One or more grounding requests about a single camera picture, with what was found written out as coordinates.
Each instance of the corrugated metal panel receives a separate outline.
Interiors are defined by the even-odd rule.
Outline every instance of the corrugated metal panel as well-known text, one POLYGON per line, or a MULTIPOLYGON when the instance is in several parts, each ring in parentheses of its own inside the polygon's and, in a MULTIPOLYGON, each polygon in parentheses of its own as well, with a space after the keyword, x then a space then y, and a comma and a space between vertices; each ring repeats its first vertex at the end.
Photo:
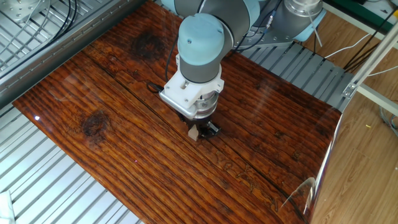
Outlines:
MULTIPOLYGON (((95 12, 109 1, 79 0, 76 23, 82 21, 87 13, 95 12)), ((47 6, 48 1, 41 3, 45 4, 46 9, 32 16, 26 26, 25 23, 14 22, 3 12, 0 12, 0 52, 2 52, 0 54, 0 71, 24 58, 35 48, 44 45, 58 32, 67 17, 69 6, 68 1, 56 0, 53 2, 50 8, 47 6), (24 30, 13 39, 24 26, 24 30)))
POLYGON ((17 224, 139 219, 12 105, 0 111, 0 192, 17 224))
POLYGON ((288 47, 254 48, 241 53, 341 112, 349 102, 341 93, 352 74, 344 73, 342 68, 297 43, 288 47))

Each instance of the wooden tabletop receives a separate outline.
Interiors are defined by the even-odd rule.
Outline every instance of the wooden tabletop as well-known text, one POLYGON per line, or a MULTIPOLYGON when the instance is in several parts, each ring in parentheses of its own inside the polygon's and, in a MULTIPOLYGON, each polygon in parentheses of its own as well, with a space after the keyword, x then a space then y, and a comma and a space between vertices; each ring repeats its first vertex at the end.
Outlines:
POLYGON ((234 54, 221 63, 221 133, 191 140, 146 88, 165 84, 181 21, 145 3, 14 105, 145 223, 309 222, 309 178, 341 113, 234 54))

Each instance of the wooden floor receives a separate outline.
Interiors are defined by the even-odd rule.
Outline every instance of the wooden floor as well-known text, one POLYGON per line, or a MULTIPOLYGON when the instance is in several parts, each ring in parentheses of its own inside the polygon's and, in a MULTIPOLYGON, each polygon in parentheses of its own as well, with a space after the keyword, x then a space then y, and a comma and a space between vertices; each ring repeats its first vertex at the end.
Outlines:
MULTIPOLYGON (((330 12, 319 34, 323 47, 317 45, 317 53, 324 57, 366 35, 330 12)), ((304 45, 313 49, 313 40, 304 45)), ((329 59, 343 67, 360 46, 329 59)), ((396 65, 398 50, 393 49, 374 72, 396 65)), ((370 77, 365 84, 398 100, 398 69, 370 77)), ((343 114, 312 223, 398 223, 397 163, 398 137, 380 119, 378 105, 357 93, 343 114)))

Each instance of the wire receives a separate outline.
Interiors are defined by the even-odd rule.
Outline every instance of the wire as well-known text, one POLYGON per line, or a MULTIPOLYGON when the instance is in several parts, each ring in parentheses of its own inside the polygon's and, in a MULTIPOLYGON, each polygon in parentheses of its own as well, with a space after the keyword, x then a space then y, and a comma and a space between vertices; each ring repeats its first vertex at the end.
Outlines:
POLYGON ((177 43, 177 41, 178 41, 178 34, 175 37, 175 40, 174 40, 174 43, 173 43, 173 47, 172 47, 172 49, 170 50, 170 53, 169 53, 169 57, 167 57, 166 69, 165 69, 165 72, 164 72, 164 76, 165 76, 167 82, 169 81, 169 78, 167 77, 167 72, 169 70, 170 58, 172 57, 173 50, 174 50, 174 47, 175 47, 175 44, 177 43))
POLYGON ((309 18, 310 18, 312 27, 313 27, 313 31, 315 32, 315 36, 316 36, 317 39, 318 39, 319 45, 322 47, 321 37, 319 36, 318 31, 317 31, 318 28, 317 28, 317 27, 315 26, 315 24, 313 23, 312 17, 311 17, 311 15, 310 15, 310 11, 309 11, 309 10, 308 10, 308 15, 309 15, 309 18))
POLYGON ((266 31, 267 31, 267 30, 265 30, 265 31, 262 33, 261 37, 260 37, 254 44, 252 44, 252 46, 246 47, 245 49, 239 49, 239 50, 249 50, 249 49, 251 49, 252 47, 256 46, 256 45, 261 41, 261 39, 265 36, 265 34, 267 33, 266 31))
MULTIPOLYGON (((264 11, 264 9, 267 7, 267 5, 268 5, 270 2, 271 2, 271 1, 267 1, 267 2, 265 3, 265 5, 261 8, 261 10, 260 10, 260 15, 261 15, 261 13, 264 11)), ((264 19, 261 21, 261 23, 260 23, 259 26, 257 27, 257 30, 255 31, 255 33, 254 33, 253 35, 251 35, 250 37, 254 37, 254 36, 257 34, 257 32, 259 32, 259 29, 260 29, 260 26, 261 26, 262 22, 264 22, 264 19)))
POLYGON ((366 62, 366 60, 371 56, 371 54, 373 53, 374 49, 376 49, 376 47, 378 47, 378 45, 379 44, 373 45, 373 47, 371 47, 369 50, 367 50, 365 53, 363 53, 359 58, 357 58, 355 61, 353 61, 353 63, 355 63, 355 62, 357 62, 357 63, 352 65, 352 66, 350 66, 349 68, 347 68, 345 70, 345 72, 354 71, 359 66, 361 66, 364 62, 366 62))
POLYGON ((367 36, 369 36, 369 35, 370 35, 370 34, 366 34, 366 35, 365 35, 364 37, 362 37, 359 41, 357 41, 357 43, 355 43, 354 45, 349 46, 349 47, 345 47, 345 48, 343 48, 343 49, 340 49, 340 50, 336 51, 335 53, 332 53, 332 54, 326 56, 325 58, 331 57, 331 56, 333 56, 334 54, 337 54, 338 52, 341 52, 341 51, 343 51, 343 50, 350 49, 350 48, 353 48, 353 47, 357 46, 363 39, 365 39, 365 38, 366 38, 367 36))
POLYGON ((149 82, 149 83, 147 83, 147 89, 151 93, 159 93, 159 92, 163 91, 164 88, 161 85, 157 85, 153 82, 149 82))
POLYGON ((370 41, 374 38, 374 36, 376 36, 376 34, 381 30, 381 28, 383 27, 383 25, 388 21, 388 19, 394 14, 394 12, 396 12, 396 10, 398 9, 398 6, 396 6, 392 12, 386 17, 386 19, 381 23, 381 25, 376 29, 376 31, 374 31, 373 35, 371 38, 369 38, 366 43, 361 47, 361 49, 359 51, 357 51, 357 53, 354 55, 354 57, 352 57, 349 62, 344 66, 343 69, 347 69, 348 67, 350 67, 353 64, 353 60, 362 52, 362 50, 368 45, 368 43, 370 43, 370 41))
POLYGON ((381 74, 381 73, 384 73, 384 72, 391 71, 391 70, 396 69, 396 68, 398 68, 398 65, 395 66, 395 67, 389 68, 389 69, 387 69, 387 70, 381 71, 381 72, 377 72, 377 73, 374 73, 374 74, 370 74, 370 75, 368 75, 368 76, 378 75, 378 74, 381 74))
POLYGON ((395 118, 394 115, 391 116, 390 119, 387 118, 386 115, 386 109, 382 108, 381 106, 379 107, 379 111, 380 111, 380 117, 381 119, 391 128, 391 130, 396 134, 396 136, 398 137, 398 130, 396 129, 393 119, 395 118))
POLYGON ((245 48, 245 49, 239 49, 239 47, 241 46, 241 43, 242 43, 242 42, 245 40, 245 38, 246 38, 246 35, 247 35, 247 34, 245 34, 245 35, 243 36, 242 40, 240 41, 239 45, 236 46, 236 48, 235 48, 235 50, 234 50, 233 53, 235 53, 236 51, 238 51, 238 49, 239 49, 239 50, 249 50, 249 49, 251 49, 252 47, 254 47, 255 45, 257 45, 257 44, 261 41, 261 39, 262 39, 262 38, 265 36, 265 34, 267 33, 267 29, 268 29, 269 26, 271 25, 272 19, 275 17, 275 15, 276 15, 276 10, 278 9, 278 7, 279 7, 279 5, 281 4, 281 2, 282 2, 282 0, 279 0, 279 1, 277 2, 277 4, 275 5, 274 9, 273 9, 272 11, 268 12, 268 14, 267 14, 264 18, 262 18, 262 21, 261 21, 260 24, 262 24, 262 23, 265 21, 265 19, 267 19, 268 17, 269 17, 269 20, 268 20, 268 23, 267 23, 267 27, 266 27, 266 29, 264 30, 264 32, 262 33, 261 37, 260 37, 254 44, 252 44, 250 47, 247 47, 247 48, 245 48))
MULTIPOLYGON (((2 63, 0 63, 0 68, 5 65, 6 63, 8 63, 8 61, 10 61, 12 59, 13 55, 18 54, 23 48, 24 46, 26 46, 28 43, 30 43, 33 38, 42 30, 45 21, 47 20, 47 18, 49 17, 49 12, 50 12, 50 6, 51 6, 51 1, 49 1, 49 6, 47 7, 47 13, 44 17, 43 22, 41 23, 41 25, 37 28, 37 30, 33 33, 33 35, 31 35, 31 37, 25 42, 25 44, 20 47, 16 52, 14 52, 9 58, 7 58, 5 61, 3 61, 2 63)), ((26 24, 23 26, 23 28, 21 28, 21 30, 11 39, 11 41, 4 47, 4 49, 0 52, 0 55, 9 47, 9 45, 12 43, 12 41, 14 41, 14 39, 25 29, 27 23, 29 22, 30 16, 28 18, 28 20, 26 21, 26 24)))
POLYGON ((70 21, 70 23, 69 23, 67 29, 65 30, 65 32, 68 32, 70 30, 70 28, 72 27, 73 23, 76 20, 77 14, 78 14, 78 11, 77 11, 77 0, 75 0, 75 13, 73 13, 73 18, 70 21))
POLYGON ((6 49, 10 46, 10 44, 12 44, 12 41, 14 41, 15 38, 17 38, 17 36, 19 36, 19 34, 21 34, 21 32, 27 27, 27 24, 29 23, 30 18, 32 17, 33 12, 37 9, 37 7, 40 5, 42 1, 37 2, 36 6, 34 7, 34 9, 32 10, 32 12, 29 14, 29 17, 26 20, 25 25, 18 31, 18 33, 16 35, 14 35, 11 40, 8 42, 8 44, 4 47, 4 49, 0 52, 0 55, 6 51, 6 49))
POLYGON ((68 14, 67 14, 67 18, 65 19, 65 21, 63 22, 61 28, 58 30, 58 32, 54 35, 53 40, 55 40, 56 38, 58 38, 58 36, 61 34, 61 32, 63 31, 63 28, 66 26, 66 24, 68 23, 69 17, 70 17, 70 13, 72 12, 72 3, 69 0, 69 9, 68 9, 68 14))
POLYGON ((317 53, 317 35, 313 36, 313 52, 317 53))

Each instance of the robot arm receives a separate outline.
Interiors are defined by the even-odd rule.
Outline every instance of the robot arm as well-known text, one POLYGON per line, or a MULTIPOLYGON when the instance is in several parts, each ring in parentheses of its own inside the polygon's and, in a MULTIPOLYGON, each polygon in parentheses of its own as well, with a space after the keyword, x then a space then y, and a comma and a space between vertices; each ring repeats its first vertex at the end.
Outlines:
POLYGON ((257 38, 256 43, 263 41, 265 30, 270 32, 268 28, 273 20, 273 32, 281 32, 286 39, 311 34, 310 30, 305 32, 312 21, 308 17, 319 15, 322 1, 283 0, 283 7, 279 7, 281 2, 162 0, 185 19, 178 32, 178 70, 160 92, 160 97, 178 111, 180 119, 188 124, 188 133, 193 139, 207 138, 220 130, 210 121, 224 87, 220 62, 245 34, 254 33, 249 43, 252 37, 257 38))
POLYGON ((187 119, 205 119, 223 90, 220 62, 259 17, 258 0, 163 3, 187 17, 178 32, 178 71, 160 96, 187 119))

